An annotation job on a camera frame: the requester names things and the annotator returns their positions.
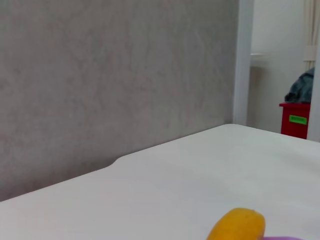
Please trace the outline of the yellow banana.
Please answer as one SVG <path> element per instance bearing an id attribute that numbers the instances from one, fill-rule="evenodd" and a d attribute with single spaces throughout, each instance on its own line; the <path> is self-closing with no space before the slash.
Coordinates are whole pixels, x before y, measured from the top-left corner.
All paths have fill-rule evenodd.
<path id="1" fill-rule="evenodd" d="M 248 208 L 234 208 L 213 226 L 206 240 L 263 240 L 265 217 Z"/>

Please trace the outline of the red box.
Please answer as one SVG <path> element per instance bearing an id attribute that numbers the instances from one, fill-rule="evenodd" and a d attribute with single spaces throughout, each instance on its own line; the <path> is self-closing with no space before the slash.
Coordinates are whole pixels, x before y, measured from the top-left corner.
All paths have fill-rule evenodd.
<path id="1" fill-rule="evenodd" d="M 280 103 L 282 108 L 281 131 L 283 135 L 307 139 L 311 105 L 307 103 Z M 308 119 L 307 125 L 289 122 L 289 116 L 301 116 Z"/>

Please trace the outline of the green label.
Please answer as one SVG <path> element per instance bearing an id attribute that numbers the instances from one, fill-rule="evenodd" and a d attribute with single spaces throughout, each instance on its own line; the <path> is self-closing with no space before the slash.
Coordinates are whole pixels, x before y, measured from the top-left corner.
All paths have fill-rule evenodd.
<path id="1" fill-rule="evenodd" d="M 301 124 L 301 125 L 307 125 L 308 119 L 306 117 L 297 116 L 297 115 L 290 115 L 289 116 L 289 122 Z"/>

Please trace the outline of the grey crumpled cloth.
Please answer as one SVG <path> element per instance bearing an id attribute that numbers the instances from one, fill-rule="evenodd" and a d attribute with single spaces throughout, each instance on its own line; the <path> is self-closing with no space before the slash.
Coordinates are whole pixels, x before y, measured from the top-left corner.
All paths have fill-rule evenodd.
<path id="1" fill-rule="evenodd" d="M 315 67 L 310 68 L 293 83 L 284 97 L 286 103 L 310 104 L 312 101 Z"/>

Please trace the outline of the purple wavy plastic bowl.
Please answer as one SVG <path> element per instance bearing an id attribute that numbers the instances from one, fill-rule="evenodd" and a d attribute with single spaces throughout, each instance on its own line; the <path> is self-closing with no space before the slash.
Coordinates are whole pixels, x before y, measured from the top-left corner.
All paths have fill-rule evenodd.
<path id="1" fill-rule="evenodd" d="M 264 236 L 262 240 L 310 240 L 293 236 Z"/>

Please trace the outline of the white vertical post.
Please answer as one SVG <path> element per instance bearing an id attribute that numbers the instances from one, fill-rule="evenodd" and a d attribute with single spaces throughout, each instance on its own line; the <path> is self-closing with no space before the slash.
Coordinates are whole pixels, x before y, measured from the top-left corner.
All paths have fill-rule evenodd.
<path id="1" fill-rule="evenodd" d="M 242 126 L 247 125 L 253 18 L 254 0 L 239 0 L 232 122 Z"/>
<path id="2" fill-rule="evenodd" d="M 320 0 L 304 0 L 305 56 L 315 68 L 307 139 L 320 143 Z"/>

